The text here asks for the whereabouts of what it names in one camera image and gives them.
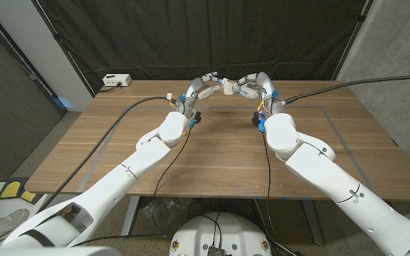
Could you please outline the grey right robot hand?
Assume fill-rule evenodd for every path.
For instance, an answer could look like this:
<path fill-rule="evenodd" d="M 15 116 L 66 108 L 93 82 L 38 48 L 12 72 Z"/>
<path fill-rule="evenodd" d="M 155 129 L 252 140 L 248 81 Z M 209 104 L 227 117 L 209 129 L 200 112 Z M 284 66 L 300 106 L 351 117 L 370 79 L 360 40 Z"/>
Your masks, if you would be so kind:
<path fill-rule="evenodd" d="M 278 91 L 265 72 L 246 75 L 235 82 L 231 89 L 250 100 L 261 100 L 261 109 L 269 115 L 285 113 L 284 104 L 278 99 Z"/>

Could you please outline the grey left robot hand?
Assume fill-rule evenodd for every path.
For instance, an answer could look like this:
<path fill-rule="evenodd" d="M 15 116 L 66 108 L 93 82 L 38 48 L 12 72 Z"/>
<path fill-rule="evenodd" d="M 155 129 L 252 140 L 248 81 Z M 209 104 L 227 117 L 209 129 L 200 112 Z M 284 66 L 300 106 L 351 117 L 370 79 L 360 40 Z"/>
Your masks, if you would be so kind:
<path fill-rule="evenodd" d="M 196 101 L 205 100 L 214 92 L 214 89 L 209 86 L 209 82 L 214 82 L 220 87 L 223 79 L 218 77 L 216 71 L 194 78 L 186 91 L 179 96 L 179 101 L 176 103 L 178 112 L 183 114 L 187 119 L 191 119 L 194 116 L 194 105 Z"/>

